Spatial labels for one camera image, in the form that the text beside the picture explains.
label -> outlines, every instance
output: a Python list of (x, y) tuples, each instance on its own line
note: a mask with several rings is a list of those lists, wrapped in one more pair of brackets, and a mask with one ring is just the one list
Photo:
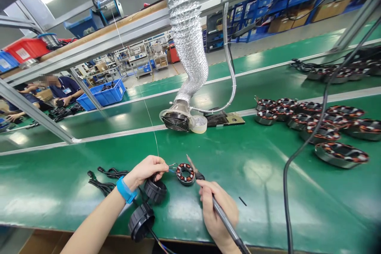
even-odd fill
[(0, 65), (3, 68), (10, 68), (11, 67), (11, 65), (5, 59), (2, 59), (2, 58), (0, 58)]
[(23, 60), (26, 60), (27, 58), (30, 58), (31, 56), (27, 53), (26, 50), (23, 48), (16, 51), (16, 53), (21, 57)]

black plastic housing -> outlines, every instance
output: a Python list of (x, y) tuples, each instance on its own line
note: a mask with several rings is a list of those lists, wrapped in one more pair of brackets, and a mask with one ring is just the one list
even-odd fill
[(135, 242), (143, 240), (150, 232), (154, 222), (155, 215), (153, 209), (147, 203), (143, 203), (132, 213), (128, 223), (132, 240)]
[(152, 176), (147, 179), (144, 184), (144, 192), (147, 197), (155, 204), (161, 203), (167, 195), (167, 187), (161, 181), (154, 181), (156, 176)]

red plastic crate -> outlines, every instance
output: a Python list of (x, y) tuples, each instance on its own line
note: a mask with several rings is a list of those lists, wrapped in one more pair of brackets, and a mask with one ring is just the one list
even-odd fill
[(5, 51), (9, 52), (19, 62), (23, 63), (29, 59), (37, 59), (51, 52), (41, 39), (20, 39), (7, 46)]

flexible aluminum duct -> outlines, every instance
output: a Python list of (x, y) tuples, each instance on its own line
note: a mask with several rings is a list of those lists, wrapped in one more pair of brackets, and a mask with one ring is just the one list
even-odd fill
[(208, 63), (204, 52), (200, 23), (201, 0), (167, 0), (172, 36), (177, 54), (188, 79), (178, 91), (176, 100), (188, 103), (208, 78)]

hand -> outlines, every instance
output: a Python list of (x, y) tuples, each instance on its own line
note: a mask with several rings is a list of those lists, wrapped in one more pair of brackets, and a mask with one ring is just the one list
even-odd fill
[(125, 176), (125, 178), (133, 178), (135, 181), (135, 188), (137, 188), (144, 183), (145, 179), (149, 178), (154, 173), (158, 172), (155, 177), (155, 181), (158, 181), (162, 178), (163, 174), (168, 171), (169, 167), (162, 158), (149, 155), (139, 164), (137, 164), (135, 168), (133, 168), (133, 170), (127, 176)]
[(214, 194), (214, 198), (222, 207), (234, 228), (238, 223), (239, 215), (235, 201), (216, 182), (204, 180), (197, 180), (196, 182), (201, 187), (199, 194), (201, 196), (200, 200), (202, 201), (202, 212), (206, 229), (210, 236), (222, 253), (235, 253), (237, 250), (237, 253), (240, 253), (229, 232), (227, 232), (221, 218), (213, 209), (212, 194)]
[(22, 116), (21, 113), (8, 115), (6, 121), (14, 122), (16, 119), (20, 118)]
[(68, 106), (70, 104), (70, 100), (72, 99), (73, 97), (71, 95), (69, 95), (68, 97), (65, 97), (65, 98), (62, 98), (63, 100), (63, 105), (64, 106)]

